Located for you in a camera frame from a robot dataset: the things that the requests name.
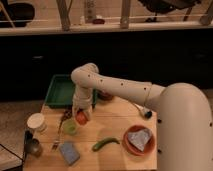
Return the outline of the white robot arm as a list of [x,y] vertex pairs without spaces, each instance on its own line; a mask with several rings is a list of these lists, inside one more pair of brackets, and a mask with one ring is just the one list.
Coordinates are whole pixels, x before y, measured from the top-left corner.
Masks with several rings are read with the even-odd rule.
[[213,112],[206,95],[189,83],[167,87],[103,76],[87,63],[75,68],[74,112],[90,111],[102,90],[157,113],[157,171],[213,171]]

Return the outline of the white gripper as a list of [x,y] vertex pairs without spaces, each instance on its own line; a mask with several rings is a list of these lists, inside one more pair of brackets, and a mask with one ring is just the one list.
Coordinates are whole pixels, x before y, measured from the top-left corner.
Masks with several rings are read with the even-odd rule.
[[76,115],[82,110],[88,121],[91,120],[92,113],[92,92],[85,90],[76,90],[73,95],[72,113]]

